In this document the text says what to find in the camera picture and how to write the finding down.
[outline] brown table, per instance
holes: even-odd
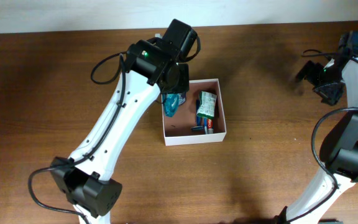
[[[191,79],[219,78],[223,142],[166,147],[161,106],[140,119],[117,163],[124,190],[112,222],[218,223],[270,218],[297,199],[317,171],[314,124],[333,109],[308,83],[291,84],[309,48],[336,50],[358,22],[197,27],[202,51]],[[106,56],[165,29],[0,34],[0,223],[78,223],[31,201],[27,178],[55,156],[68,156],[89,133],[115,89],[90,70]],[[101,67],[108,78],[117,66]],[[346,105],[343,97],[339,106]],[[326,121],[320,144],[338,121]],[[41,201],[71,208],[48,174],[35,178]],[[358,184],[325,214],[358,223]]]

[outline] white wall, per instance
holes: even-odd
[[[358,20],[358,0],[0,0],[0,33]]]

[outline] green and white package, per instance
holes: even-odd
[[[201,91],[199,98],[200,108],[197,110],[197,116],[213,119],[215,117],[216,95]]]

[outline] open box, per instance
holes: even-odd
[[[205,134],[204,131],[193,132],[191,130],[191,127],[196,126],[196,100],[200,91],[214,93],[217,96],[215,117],[212,120],[214,134]],[[219,80],[214,78],[190,81],[186,101],[178,107],[172,118],[165,116],[162,106],[162,123],[166,146],[223,141],[226,135],[226,121],[224,119]]]

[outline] red object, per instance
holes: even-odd
[[[208,129],[212,128],[212,120],[211,119],[208,119],[207,126],[208,126]]]

